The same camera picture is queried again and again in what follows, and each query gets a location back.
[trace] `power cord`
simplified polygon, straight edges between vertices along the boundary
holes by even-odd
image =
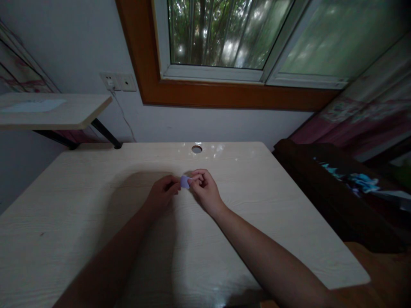
[[[123,110],[123,108],[121,107],[121,105],[120,105],[120,103],[119,103],[119,100],[117,99],[116,93],[115,93],[115,91],[114,91],[114,89],[115,89],[114,82],[113,82],[112,80],[108,80],[108,81],[107,81],[107,84],[108,84],[109,87],[110,87],[110,90],[109,90],[110,93],[113,95],[114,99],[115,99],[116,102],[117,102],[117,105],[119,106],[119,108],[120,108],[120,110],[121,110],[121,114],[123,115],[124,122],[126,122],[128,128],[130,129],[130,132],[131,132],[131,135],[133,136],[134,142],[137,142],[136,137],[134,137],[134,132],[133,132],[133,130],[131,129],[130,124],[129,124],[129,123],[127,122],[127,120],[125,119],[124,110]]]

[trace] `wall socket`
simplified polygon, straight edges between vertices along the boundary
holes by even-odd
[[[117,74],[117,78],[123,91],[136,91],[133,74]]]
[[[100,78],[106,86],[107,90],[110,90],[109,82],[114,82],[115,91],[136,91],[136,84],[133,80],[133,74],[118,74],[110,72],[101,72]]]
[[[107,90],[110,90],[111,87],[109,86],[109,81],[114,82],[114,90],[115,91],[121,91],[121,87],[119,84],[119,81],[117,80],[117,74],[116,73],[109,73],[109,72],[102,72],[99,74],[101,80],[103,81],[104,85],[106,86]]]

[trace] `floral curtain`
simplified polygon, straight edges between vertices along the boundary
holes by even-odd
[[[14,92],[61,93],[23,45],[0,22],[0,82]],[[57,130],[73,142],[94,142],[82,130]]]
[[[406,35],[290,139],[351,155],[411,130],[411,35]]]

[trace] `desk surface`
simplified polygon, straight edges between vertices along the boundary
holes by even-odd
[[[46,112],[1,112],[22,101],[56,99],[66,102]],[[0,130],[84,129],[111,101],[106,94],[7,93],[0,96]]]
[[[0,216],[0,303],[50,307],[167,173],[206,168],[228,207],[331,289],[369,276],[260,142],[81,145],[66,151]],[[264,294],[185,189],[144,240],[119,307],[222,307]]]

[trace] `wooden floor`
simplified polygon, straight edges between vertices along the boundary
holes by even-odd
[[[411,248],[404,254],[373,254],[357,243],[345,243],[371,277],[371,283],[334,290],[347,307],[411,307]],[[278,308],[274,301],[261,308]]]

